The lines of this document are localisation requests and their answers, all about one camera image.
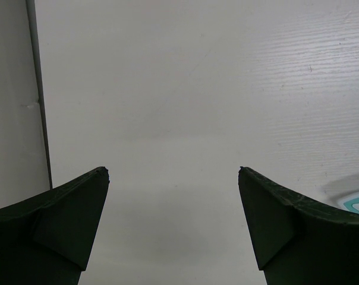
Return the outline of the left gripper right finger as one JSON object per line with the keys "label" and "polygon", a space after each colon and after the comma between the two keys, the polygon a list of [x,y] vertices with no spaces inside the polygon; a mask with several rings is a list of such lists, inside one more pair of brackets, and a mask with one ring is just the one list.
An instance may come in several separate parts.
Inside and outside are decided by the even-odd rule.
{"label": "left gripper right finger", "polygon": [[285,188],[249,167],[238,186],[267,284],[359,284],[359,214]]}

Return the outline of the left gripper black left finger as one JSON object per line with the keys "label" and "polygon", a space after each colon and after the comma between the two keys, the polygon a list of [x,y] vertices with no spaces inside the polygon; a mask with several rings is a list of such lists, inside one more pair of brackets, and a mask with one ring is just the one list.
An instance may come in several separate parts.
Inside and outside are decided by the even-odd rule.
{"label": "left gripper black left finger", "polygon": [[0,284],[78,284],[108,188],[102,166],[0,208]]}

